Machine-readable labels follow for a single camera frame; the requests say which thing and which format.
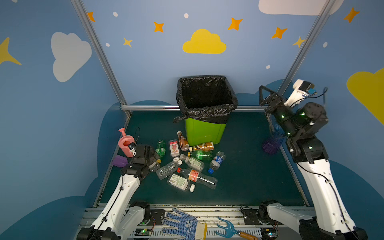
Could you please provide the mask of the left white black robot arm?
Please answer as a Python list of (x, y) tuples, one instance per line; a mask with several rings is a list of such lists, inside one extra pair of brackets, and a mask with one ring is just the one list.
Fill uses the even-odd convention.
[(129, 202), (141, 182), (149, 175), (150, 166), (159, 156), (152, 146), (137, 145), (131, 161), (121, 169), (117, 187), (89, 228), (81, 228), (77, 240), (126, 240), (143, 221), (150, 219), (150, 207), (146, 202)]

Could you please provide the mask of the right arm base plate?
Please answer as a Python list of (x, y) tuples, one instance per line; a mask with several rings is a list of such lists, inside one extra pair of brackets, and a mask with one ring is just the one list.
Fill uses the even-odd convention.
[(259, 214), (259, 209), (248, 206), (241, 206), (240, 212), (243, 215), (245, 225), (269, 225), (267, 217)]

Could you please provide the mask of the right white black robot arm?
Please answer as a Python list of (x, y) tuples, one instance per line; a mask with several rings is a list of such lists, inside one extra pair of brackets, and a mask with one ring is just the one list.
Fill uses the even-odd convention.
[(316, 133), (329, 119), (324, 106), (309, 102), (293, 112), (293, 103), (265, 86), (259, 88), (260, 105), (275, 117), (287, 139), (286, 145), (304, 177), (315, 208), (315, 216), (300, 214), (276, 201), (264, 202), (261, 220), (278, 222), (297, 232), (303, 240), (366, 240), (345, 208), (331, 172), (328, 153)]

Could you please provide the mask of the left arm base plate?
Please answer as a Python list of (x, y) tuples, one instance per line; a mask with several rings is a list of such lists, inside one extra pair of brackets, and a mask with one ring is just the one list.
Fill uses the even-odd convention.
[(146, 226), (147, 228), (149, 226), (162, 226), (162, 220), (165, 217), (165, 210), (151, 210), (150, 217), (148, 220), (144, 220), (142, 223), (140, 223), (140, 226)]

